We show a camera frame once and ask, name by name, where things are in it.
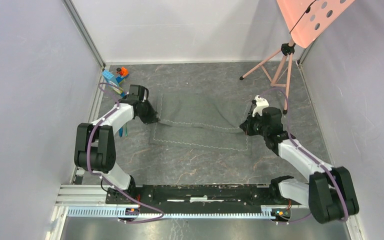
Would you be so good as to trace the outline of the grey cloth napkin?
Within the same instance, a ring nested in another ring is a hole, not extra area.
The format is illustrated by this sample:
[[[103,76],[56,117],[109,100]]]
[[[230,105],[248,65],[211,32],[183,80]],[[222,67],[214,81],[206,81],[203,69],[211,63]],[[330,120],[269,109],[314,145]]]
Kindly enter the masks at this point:
[[[252,140],[240,128],[249,102],[187,92],[162,93],[151,144],[250,155]]]

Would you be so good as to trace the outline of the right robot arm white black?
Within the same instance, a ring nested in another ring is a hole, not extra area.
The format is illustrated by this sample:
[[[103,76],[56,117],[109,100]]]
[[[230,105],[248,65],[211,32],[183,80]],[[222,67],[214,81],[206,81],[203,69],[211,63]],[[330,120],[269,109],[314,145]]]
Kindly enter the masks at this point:
[[[276,107],[252,107],[240,128],[248,136],[261,136],[268,149],[289,162],[306,182],[282,176],[270,182],[269,199],[282,204],[287,199],[308,207],[320,223],[347,221],[360,211],[350,171],[334,167],[309,152],[282,124]]]

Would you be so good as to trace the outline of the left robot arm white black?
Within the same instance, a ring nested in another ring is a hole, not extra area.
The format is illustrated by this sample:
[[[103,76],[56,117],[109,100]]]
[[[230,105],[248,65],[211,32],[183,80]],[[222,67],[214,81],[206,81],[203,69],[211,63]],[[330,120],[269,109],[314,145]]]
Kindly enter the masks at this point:
[[[116,163],[115,135],[135,118],[146,125],[159,121],[149,101],[149,90],[132,84],[128,94],[116,99],[104,116],[93,122],[80,123],[76,129],[75,166],[100,177],[110,188],[118,190],[117,196],[125,204],[133,203],[138,193],[134,178]]]

